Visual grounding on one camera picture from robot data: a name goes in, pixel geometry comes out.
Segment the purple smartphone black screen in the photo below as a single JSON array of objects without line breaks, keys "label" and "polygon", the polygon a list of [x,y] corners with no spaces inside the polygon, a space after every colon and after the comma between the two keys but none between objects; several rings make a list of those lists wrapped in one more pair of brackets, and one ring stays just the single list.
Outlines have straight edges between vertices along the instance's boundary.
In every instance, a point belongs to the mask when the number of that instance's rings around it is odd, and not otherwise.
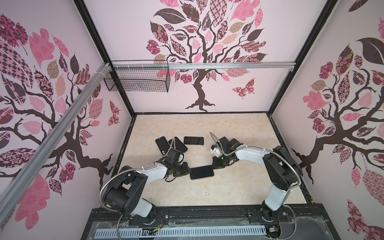
[{"label": "purple smartphone black screen", "polygon": [[192,168],[190,172],[191,180],[211,178],[214,176],[214,169],[211,165]]}]

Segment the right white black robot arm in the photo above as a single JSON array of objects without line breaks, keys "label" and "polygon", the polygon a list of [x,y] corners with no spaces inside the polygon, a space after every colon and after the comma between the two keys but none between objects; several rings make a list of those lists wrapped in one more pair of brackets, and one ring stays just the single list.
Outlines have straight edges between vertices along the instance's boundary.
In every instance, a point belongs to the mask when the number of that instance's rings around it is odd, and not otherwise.
[{"label": "right white black robot arm", "polygon": [[277,220],[277,214],[288,199],[292,190],[302,184],[302,168],[283,147],[271,150],[246,146],[236,139],[217,139],[211,146],[213,168],[223,169],[238,161],[249,161],[264,166],[272,182],[267,198],[262,202],[261,217],[265,222]]}]

